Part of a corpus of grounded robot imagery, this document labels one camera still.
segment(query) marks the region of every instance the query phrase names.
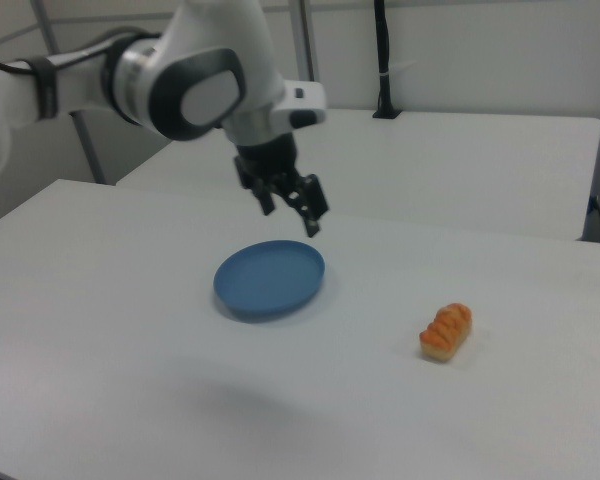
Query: white table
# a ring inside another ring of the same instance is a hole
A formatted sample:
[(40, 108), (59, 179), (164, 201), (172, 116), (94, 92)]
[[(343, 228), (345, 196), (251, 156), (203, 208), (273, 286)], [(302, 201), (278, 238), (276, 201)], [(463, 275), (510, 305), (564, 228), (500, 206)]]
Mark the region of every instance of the white table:
[[(600, 245), (329, 213), (323, 288), (212, 277), (289, 209), (57, 182), (0, 221), (0, 471), (20, 480), (600, 480)], [(475, 329), (419, 356), (436, 309)]]
[[(591, 118), (330, 110), (296, 133), (301, 173), (332, 211), (480, 231), (582, 235), (600, 140)], [(245, 201), (235, 148), (214, 131), (172, 143), (118, 185)]]

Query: cable clip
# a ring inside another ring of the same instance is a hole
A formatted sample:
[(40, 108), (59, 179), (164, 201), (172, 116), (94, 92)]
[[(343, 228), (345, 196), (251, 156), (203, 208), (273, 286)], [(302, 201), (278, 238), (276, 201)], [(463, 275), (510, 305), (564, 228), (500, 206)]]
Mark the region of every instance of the cable clip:
[(21, 61), (31, 67), (36, 79), (38, 94), (39, 120), (48, 120), (58, 115), (58, 81), (56, 67), (46, 57), (33, 56), (21, 58)]

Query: blue plate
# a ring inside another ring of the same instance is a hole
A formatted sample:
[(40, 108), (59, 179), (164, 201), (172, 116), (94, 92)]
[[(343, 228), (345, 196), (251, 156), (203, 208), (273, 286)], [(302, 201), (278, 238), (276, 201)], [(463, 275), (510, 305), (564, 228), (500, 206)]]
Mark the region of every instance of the blue plate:
[(231, 310), (273, 315), (297, 308), (320, 288), (324, 259), (315, 248), (289, 240), (258, 243), (231, 255), (213, 279)]

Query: orange food item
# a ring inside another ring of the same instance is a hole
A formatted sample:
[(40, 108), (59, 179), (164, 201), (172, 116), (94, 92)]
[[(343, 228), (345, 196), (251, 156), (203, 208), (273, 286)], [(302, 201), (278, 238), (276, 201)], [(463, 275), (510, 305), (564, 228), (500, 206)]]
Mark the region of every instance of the orange food item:
[(420, 334), (422, 352), (446, 362), (469, 335), (471, 323), (471, 310), (466, 305), (452, 303), (441, 308), (433, 322)]

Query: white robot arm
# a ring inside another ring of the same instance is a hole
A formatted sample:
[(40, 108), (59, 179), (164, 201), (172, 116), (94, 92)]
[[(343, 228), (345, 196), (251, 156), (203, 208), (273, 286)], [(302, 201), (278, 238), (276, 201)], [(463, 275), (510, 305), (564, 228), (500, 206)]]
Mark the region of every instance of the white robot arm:
[(295, 169), (294, 129), (324, 121), (322, 86), (285, 81), (258, 0), (184, 0), (161, 36), (127, 34), (79, 52), (0, 64), (0, 168), (9, 132), (59, 113), (113, 109), (173, 140), (222, 127), (235, 165), (268, 215), (271, 194), (319, 231), (315, 175)]

